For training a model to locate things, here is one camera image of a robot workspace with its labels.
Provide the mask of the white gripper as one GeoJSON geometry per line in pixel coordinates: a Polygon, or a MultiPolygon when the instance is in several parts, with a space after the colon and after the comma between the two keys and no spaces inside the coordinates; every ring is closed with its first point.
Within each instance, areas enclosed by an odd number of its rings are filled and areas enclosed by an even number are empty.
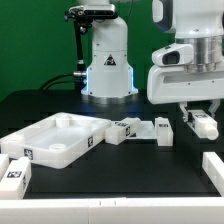
{"type": "Polygon", "coordinates": [[[214,118],[224,98],[224,63],[217,63],[214,71],[199,73],[188,73],[185,66],[154,65],[148,75],[147,97],[152,104],[179,103],[185,123],[187,102],[212,100],[208,111],[214,118]]]}

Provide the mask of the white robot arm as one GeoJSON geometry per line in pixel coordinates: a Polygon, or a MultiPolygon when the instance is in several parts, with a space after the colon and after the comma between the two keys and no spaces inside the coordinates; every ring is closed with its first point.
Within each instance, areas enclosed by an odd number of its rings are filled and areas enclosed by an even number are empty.
{"type": "MultiPolygon", "coordinates": [[[[92,61],[82,93],[99,102],[138,92],[127,61],[127,24],[116,0],[78,0],[80,18],[93,26],[92,61]]],[[[210,100],[214,113],[224,98],[224,0],[152,0],[152,19],[175,42],[152,53],[147,98],[153,104],[210,100]]]]}

